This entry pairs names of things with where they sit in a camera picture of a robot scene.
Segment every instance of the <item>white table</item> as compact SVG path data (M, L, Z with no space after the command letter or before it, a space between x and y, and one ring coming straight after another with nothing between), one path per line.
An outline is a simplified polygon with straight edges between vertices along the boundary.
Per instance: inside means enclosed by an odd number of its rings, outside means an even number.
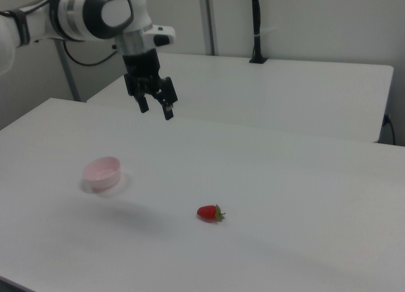
M357 141L378 140L393 68L381 65L159 54L175 116ZM152 112L161 107L148 98ZM88 100L140 113L117 81Z
M87 193L91 160L123 179ZM0 276L55 291L402 291L405 150L51 99L0 131ZM196 210L219 204L208 224Z

